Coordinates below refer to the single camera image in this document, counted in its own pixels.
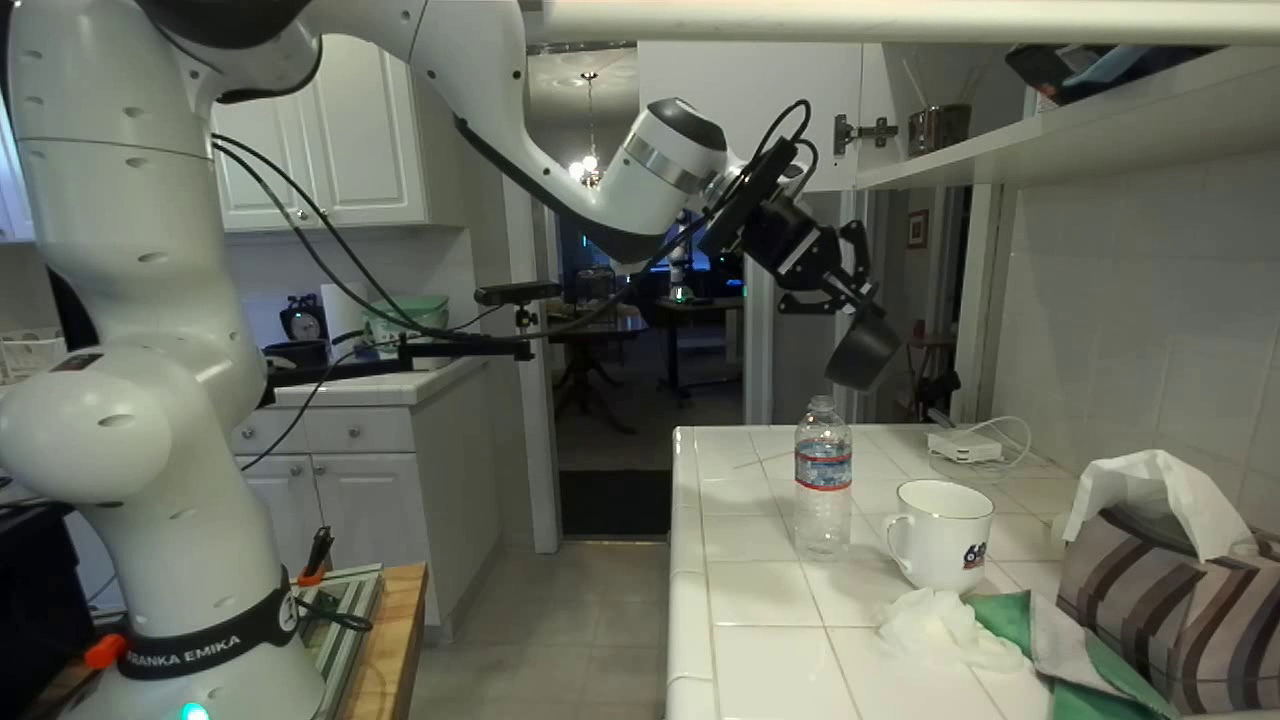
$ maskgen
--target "kitchen counter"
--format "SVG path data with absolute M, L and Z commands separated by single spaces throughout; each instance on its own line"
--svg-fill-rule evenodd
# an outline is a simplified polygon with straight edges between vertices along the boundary
M 351 380 L 329 380 L 314 393 L 318 406 L 412 406 L 424 402 L 432 397 L 439 397 L 442 387 L 458 384 L 462 376 L 474 376 L 485 367 L 485 361 L 462 354 L 462 361 L 446 361 L 442 367 L 424 367 L 424 371 L 388 371 L 388 376 L 351 376 Z M 311 397 L 314 384 L 290 384 L 290 387 L 277 387 L 277 402 L 273 406 L 301 406 Z
M 1055 595 L 1055 515 L 1077 478 L 1023 456 L 954 467 L 918 423 L 850 429 L 850 542 L 794 550 L 784 526 L 791 429 L 674 429 L 668 720 L 1029 720 L 1047 692 L 1023 670 L 973 670 L 875 635 L 910 591 L 883 556 L 894 489 L 949 477 L 992 494 L 987 578 L 977 591 Z

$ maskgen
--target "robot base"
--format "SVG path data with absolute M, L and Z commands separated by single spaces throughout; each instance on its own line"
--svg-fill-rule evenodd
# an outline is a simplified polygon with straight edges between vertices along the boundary
M 261 644 L 220 668 L 175 679 L 105 670 L 64 717 L 73 720 L 314 720 L 325 679 L 301 641 Z

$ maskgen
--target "white mug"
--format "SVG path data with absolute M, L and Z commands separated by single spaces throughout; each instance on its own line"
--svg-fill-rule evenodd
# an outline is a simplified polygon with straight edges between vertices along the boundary
M 883 518 L 894 569 L 914 588 L 973 588 L 987 558 L 992 501 L 953 478 L 910 478 L 894 501 L 901 510 Z

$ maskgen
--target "water bottle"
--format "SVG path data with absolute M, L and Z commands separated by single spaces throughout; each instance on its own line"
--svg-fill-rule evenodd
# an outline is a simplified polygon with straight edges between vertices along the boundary
M 791 537 L 794 547 L 835 550 L 849 542 L 850 518 L 850 464 L 849 464 L 849 423 L 835 417 L 827 397 L 808 401 L 794 423 L 794 506 Z

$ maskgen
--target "striped cloth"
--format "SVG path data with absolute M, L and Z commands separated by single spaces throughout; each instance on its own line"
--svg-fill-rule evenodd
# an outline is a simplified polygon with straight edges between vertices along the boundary
M 1280 709 L 1280 556 L 1201 563 L 1110 510 L 1062 558 L 1055 603 L 1106 641 L 1178 712 Z

